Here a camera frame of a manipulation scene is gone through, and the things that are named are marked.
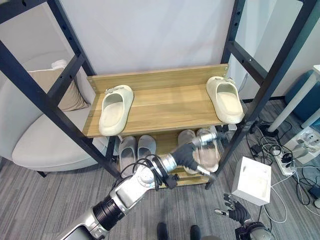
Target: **cream slide sandal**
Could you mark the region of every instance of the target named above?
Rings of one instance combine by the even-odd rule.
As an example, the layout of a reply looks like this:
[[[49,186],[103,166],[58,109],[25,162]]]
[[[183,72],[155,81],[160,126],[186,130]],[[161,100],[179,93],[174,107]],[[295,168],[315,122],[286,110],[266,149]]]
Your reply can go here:
[[[105,91],[99,120],[99,131],[104,136],[114,136],[125,128],[134,92],[127,85],[119,85]]]
[[[206,82],[206,91],[217,117],[226,124],[240,123],[244,117],[238,90],[231,79],[213,76]]]

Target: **white table leg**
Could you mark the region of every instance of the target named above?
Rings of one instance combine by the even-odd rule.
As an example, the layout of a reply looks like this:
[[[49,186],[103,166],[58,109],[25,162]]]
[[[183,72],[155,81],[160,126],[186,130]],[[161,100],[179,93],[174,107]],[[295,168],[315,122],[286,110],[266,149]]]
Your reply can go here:
[[[304,83],[301,89],[292,98],[289,104],[281,112],[281,114],[274,120],[271,126],[268,128],[268,132],[274,132],[280,124],[289,116],[289,114],[295,109],[295,107],[301,102],[301,100],[307,95],[307,93],[314,87],[317,83],[317,73],[313,72],[308,80]]]
[[[314,114],[312,114],[302,125],[301,127],[305,129],[306,127],[309,127],[311,124],[313,124],[316,120],[320,118],[320,108],[315,111]]]

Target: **silver robot arm segment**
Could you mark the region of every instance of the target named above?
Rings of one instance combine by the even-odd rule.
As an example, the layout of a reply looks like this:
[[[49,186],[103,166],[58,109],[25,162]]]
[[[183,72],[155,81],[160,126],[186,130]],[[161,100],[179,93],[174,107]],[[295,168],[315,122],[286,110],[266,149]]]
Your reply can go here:
[[[163,177],[177,167],[169,153],[158,162],[154,160],[151,169]],[[103,239],[111,228],[140,201],[143,195],[155,188],[154,174],[149,167],[139,165],[135,174],[120,183],[110,194],[94,207],[87,210],[57,240]]]

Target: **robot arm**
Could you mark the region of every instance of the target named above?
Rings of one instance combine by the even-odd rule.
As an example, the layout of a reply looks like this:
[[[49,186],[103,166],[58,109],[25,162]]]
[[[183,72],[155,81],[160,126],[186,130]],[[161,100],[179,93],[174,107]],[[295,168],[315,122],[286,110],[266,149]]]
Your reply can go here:
[[[225,193],[225,205],[230,209],[227,211],[215,209],[218,215],[227,216],[241,224],[241,227],[235,229],[236,240],[271,240],[272,234],[259,221],[253,221],[247,209],[238,201],[232,199],[232,196]]]
[[[155,188],[155,181],[160,180],[170,189],[176,187],[178,178],[169,173],[178,165],[210,176],[210,171],[194,160],[193,151],[195,147],[215,139],[215,133],[196,137],[192,143],[178,147],[163,158],[154,157],[146,165],[139,165],[132,177],[121,182],[104,200],[87,210],[57,240],[103,239],[148,190]]]

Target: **gray carpet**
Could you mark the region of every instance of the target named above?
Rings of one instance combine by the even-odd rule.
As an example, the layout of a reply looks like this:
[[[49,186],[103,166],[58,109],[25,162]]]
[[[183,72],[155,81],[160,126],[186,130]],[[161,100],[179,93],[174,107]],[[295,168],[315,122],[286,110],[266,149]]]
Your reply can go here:
[[[284,108],[281,100],[268,102],[261,117],[273,121]],[[290,115],[293,125],[282,139],[286,143],[301,129],[301,122]],[[280,135],[288,129],[283,123]],[[239,224],[214,214],[215,208],[224,208],[223,193],[231,191],[236,162],[249,156],[244,139],[234,152],[225,169],[210,190],[204,185],[177,187],[173,190],[149,191],[128,216],[111,230],[109,240],[155,240],[158,222],[168,226],[171,240],[189,239],[190,226],[199,225],[203,236],[216,235],[222,240],[234,240]],[[320,167],[319,157],[312,164]],[[306,171],[308,176],[319,175],[315,169]],[[280,169],[272,166],[272,181],[283,179]],[[0,172],[0,239],[2,240],[51,240],[90,206],[101,201],[114,179],[101,167],[91,166],[67,172],[49,172],[42,178],[37,172],[3,159]],[[285,200],[288,219],[284,224],[273,223],[272,232],[279,240],[320,239],[320,217],[310,213],[297,199],[296,182],[290,178],[275,189]],[[260,208],[240,200],[252,217],[258,218]],[[271,192],[267,205],[270,215],[283,220],[285,211],[280,200]],[[309,208],[320,213],[312,204]],[[267,227],[270,222],[262,211],[261,219]]]

